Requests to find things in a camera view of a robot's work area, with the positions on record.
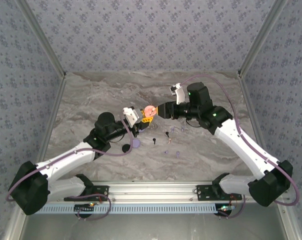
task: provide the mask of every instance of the small purple object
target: small purple object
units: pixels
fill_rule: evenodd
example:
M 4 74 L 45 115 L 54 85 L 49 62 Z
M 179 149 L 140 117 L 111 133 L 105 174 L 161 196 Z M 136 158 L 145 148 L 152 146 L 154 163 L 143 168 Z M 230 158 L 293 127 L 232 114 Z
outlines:
M 141 145 L 141 142 L 139 139 L 133 139 L 133 148 L 137 149 Z

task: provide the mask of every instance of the patterned wallpaper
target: patterned wallpaper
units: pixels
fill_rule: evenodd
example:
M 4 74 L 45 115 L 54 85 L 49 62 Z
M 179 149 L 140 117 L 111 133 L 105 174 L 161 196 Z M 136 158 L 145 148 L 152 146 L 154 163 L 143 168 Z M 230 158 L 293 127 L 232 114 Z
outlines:
M 37 156 L 59 82 L 14 0 L 0 0 L 0 239 L 14 206 L 5 194 Z
M 302 0 L 284 8 L 245 80 L 268 150 L 294 166 L 302 225 Z
M 237 70 L 274 0 L 27 0 L 65 71 Z

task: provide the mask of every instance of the cable clip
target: cable clip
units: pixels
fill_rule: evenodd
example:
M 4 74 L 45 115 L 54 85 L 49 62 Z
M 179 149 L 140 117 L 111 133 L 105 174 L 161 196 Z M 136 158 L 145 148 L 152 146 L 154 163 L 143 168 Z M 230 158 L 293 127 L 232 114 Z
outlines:
M 268 157 L 267 159 L 264 160 L 264 162 L 267 164 L 268 161 L 270 161 L 270 158 Z

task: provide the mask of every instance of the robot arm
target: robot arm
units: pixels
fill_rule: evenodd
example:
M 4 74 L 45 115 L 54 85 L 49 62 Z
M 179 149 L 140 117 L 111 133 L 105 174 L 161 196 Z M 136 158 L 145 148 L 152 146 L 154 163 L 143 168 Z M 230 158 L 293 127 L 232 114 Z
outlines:
M 26 215 L 37 212 L 48 201 L 93 193 L 92 182 L 82 174 L 70 179 L 58 179 L 76 167 L 103 155 L 94 150 L 107 152 L 111 148 L 112 139 L 127 133 L 123 123 L 134 137 L 139 134 L 139 130 L 149 126 L 148 121 L 142 121 L 143 115 L 140 110 L 133 107 L 125 108 L 124 114 L 126 119 L 116 122 L 113 114 L 104 112 L 98 117 L 90 134 L 74 148 L 44 162 L 32 164 L 27 161 L 21 165 L 9 190 L 13 200 Z M 11 190 L 22 178 L 25 179 Z
M 278 165 L 290 177 L 293 174 L 292 165 L 287 160 L 280 162 L 241 130 L 241 135 L 253 148 L 262 153 L 267 161 L 256 154 L 237 132 L 233 116 L 223 107 L 213 105 L 208 89 L 202 82 L 188 85 L 187 92 L 189 102 L 179 104 L 174 101 L 166 102 L 157 107 L 158 115 L 165 119 L 196 119 L 202 128 L 221 139 L 249 167 L 253 176 L 234 176 L 224 173 L 217 177 L 213 181 L 217 196 L 231 193 L 251 195 L 260 205 L 269 206 L 290 187 L 290 181 L 267 161 Z

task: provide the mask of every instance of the marble surface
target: marble surface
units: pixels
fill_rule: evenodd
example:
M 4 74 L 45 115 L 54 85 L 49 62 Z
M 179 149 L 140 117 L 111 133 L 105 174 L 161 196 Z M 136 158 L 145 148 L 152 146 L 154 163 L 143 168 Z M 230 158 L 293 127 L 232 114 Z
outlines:
M 233 72 L 207 72 L 224 85 L 239 113 L 242 128 L 254 138 L 243 94 Z M 124 107 L 143 109 L 173 101 L 169 86 L 180 83 L 199 72 L 75 72 L 66 75 L 66 86 L 53 127 L 45 158 L 50 159 L 74 147 L 94 127 L 102 112 L 112 112 L 116 119 Z M 231 108 L 213 81 L 201 78 L 215 105 Z M 166 131 L 172 142 L 168 144 Z M 84 164 L 64 178 L 83 173 L 91 180 L 213 180 L 224 172 L 250 175 L 249 169 L 222 141 L 202 128 L 185 124 L 183 119 L 162 119 L 156 116 L 150 127 L 138 136 L 139 148 L 123 157 L 103 156 Z M 112 143 L 110 153 L 121 153 L 129 143 L 128 135 Z

